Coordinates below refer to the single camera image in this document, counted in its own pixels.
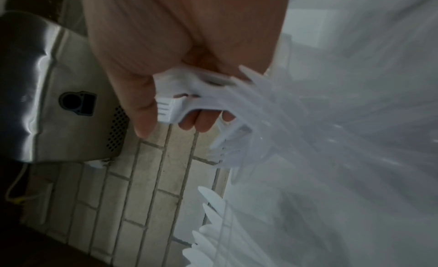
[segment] hand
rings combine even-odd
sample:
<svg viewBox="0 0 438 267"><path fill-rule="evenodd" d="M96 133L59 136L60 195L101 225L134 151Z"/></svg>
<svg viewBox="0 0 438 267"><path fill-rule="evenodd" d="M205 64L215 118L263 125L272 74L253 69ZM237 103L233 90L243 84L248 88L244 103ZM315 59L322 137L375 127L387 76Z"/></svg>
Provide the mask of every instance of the hand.
<svg viewBox="0 0 438 267"><path fill-rule="evenodd" d="M139 137L157 122L152 75L184 62L241 76L271 63L288 0L83 0L91 47ZM180 127L208 131L220 112L192 112ZM225 121L231 120L224 113Z"/></svg>

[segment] white cable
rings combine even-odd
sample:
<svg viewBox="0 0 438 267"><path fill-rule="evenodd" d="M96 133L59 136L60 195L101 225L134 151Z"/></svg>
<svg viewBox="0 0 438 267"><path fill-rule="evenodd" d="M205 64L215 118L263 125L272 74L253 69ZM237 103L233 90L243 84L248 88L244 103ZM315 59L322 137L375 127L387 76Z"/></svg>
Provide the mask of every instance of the white cable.
<svg viewBox="0 0 438 267"><path fill-rule="evenodd" d="M29 166L29 164L27 164L27 163L23 164L23 166L21 167L20 172L18 173L17 178L14 180L14 182L10 185L10 187L6 191L6 193L5 193L5 200L7 202L14 203L14 202L16 202L18 200L26 201L26 200L36 199L36 198L38 198L40 196L40 195L33 195L33 196L21 196L21 197L17 197L17 198L11 198L10 197L11 191L14 189L14 187L17 185L17 183L23 177L24 173L26 173L26 170L27 170L28 166Z"/></svg>

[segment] stainless steel appliance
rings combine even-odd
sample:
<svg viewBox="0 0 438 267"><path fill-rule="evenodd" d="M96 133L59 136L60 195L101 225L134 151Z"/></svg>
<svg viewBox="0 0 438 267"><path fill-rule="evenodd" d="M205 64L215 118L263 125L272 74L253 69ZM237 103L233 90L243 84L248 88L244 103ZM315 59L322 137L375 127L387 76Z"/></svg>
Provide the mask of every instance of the stainless steel appliance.
<svg viewBox="0 0 438 267"><path fill-rule="evenodd" d="M86 38L29 13L0 17L0 155L29 163L115 157L127 126Z"/></svg>

